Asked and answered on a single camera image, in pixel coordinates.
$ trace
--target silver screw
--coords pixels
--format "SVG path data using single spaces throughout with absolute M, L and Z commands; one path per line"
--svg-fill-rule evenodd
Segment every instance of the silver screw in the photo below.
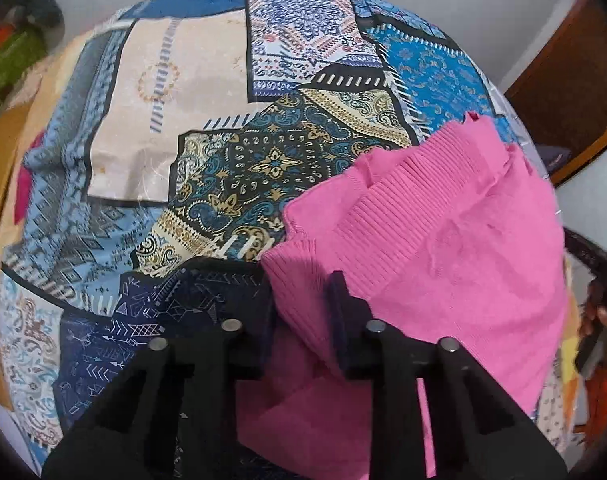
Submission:
M 441 348 L 447 352 L 456 352 L 461 348 L 461 343 L 454 337 L 443 337 L 441 338 L 441 341 L 439 341 L 439 344 L 441 345 Z
M 365 324 L 365 329 L 368 330 L 368 332 L 380 334 L 385 330 L 385 321 L 382 321 L 381 319 L 371 319 Z
M 237 332 L 237 330 L 242 329 L 242 326 L 242 322 L 238 319 L 226 319 L 222 323 L 222 329 L 224 329 L 226 332 Z
M 165 337 L 154 337 L 148 342 L 148 348 L 151 350 L 163 350 L 168 346 L 168 340 Z

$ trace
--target brown wooden furniture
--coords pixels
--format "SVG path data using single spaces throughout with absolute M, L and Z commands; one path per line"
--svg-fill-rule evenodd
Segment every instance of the brown wooden furniture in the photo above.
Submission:
M 577 0 L 506 95 L 535 144 L 571 149 L 554 184 L 607 148 L 607 17 L 594 0 Z

